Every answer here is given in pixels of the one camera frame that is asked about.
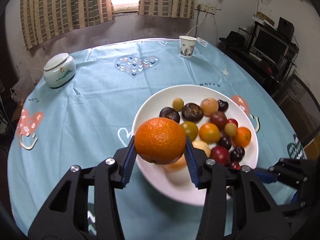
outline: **jar lid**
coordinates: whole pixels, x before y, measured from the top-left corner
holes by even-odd
[[[61,65],[63,62],[67,60],[68,57],[69,57],[69,53],[60,53],[58,55],[53,56],[44,65],[44,71],[52,70],[53,68]]]

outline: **white wall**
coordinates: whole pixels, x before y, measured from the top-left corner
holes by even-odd
[[[216,1],[196,0],[196,4],[215,4]],[[238,27],[248,26],[252,22],[257,2],[258,0],[223,0],[222,10],[216,11],[215,15],[218,37],[226,37],[231,30],[237,31]],[[203,15],[204,13],[200,12],[199,21]],[[55,54],[141,38],[178,38],[179,35],[185,35],[196,23],[196,19],[143,17],[131,13],[116,16],[114,21],[60,35],[27,51],[21,29],[20,0],[10,1],[5,16],[7,41],[15,72],[21,77],[29,70],[34,80],[42,76],[43,66]],[[212,15],[206,16],[198,28],[197,36],[216,44],[216,27]]]
[[[303,0],[271,0],[270,4],[264,0],[261,11],[276,23],[276,27],[280,17],[294,25],[300,47],[297,72],[310,83],[310,90],[320,102],[320,17],[316,10]]]

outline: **black hat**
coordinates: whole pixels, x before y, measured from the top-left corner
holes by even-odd
[[[230,32],[227,38],[219,38],[219,40],[232,47],[244,45],[244,36],[236,32]]]

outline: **round table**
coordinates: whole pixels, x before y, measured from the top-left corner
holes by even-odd
[[[12,212],[25,234],[70,166],[96,166],[126,146],[143,102],[173,85],[206,86],[240,105],[256,127],[258,167],[268,168],[281,157],[305,158],[293,128],[272,98],[210,44],[197,42],[190,59],[179,56],[178,40],[166,39],[117,43],[71,55],[75,76],[58,89],[40,80],[23,106],[9,152]],[[267,189],[278,204],[287,203],[294,194],[278,183]],[[130,183],[116,190],[116,198],[127,240],[195,239],[203,208],[166,198],[146,182],[136,165]],[[225,234],[231,232],[231,209],[228,201]],[[95,234],[93,204],[88,220],[89,232]]]

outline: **plastic bag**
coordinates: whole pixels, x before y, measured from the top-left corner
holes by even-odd
[[[27,96],[33,91],[35,84],[29,71],[10,89],[13,101],[23,105]]]

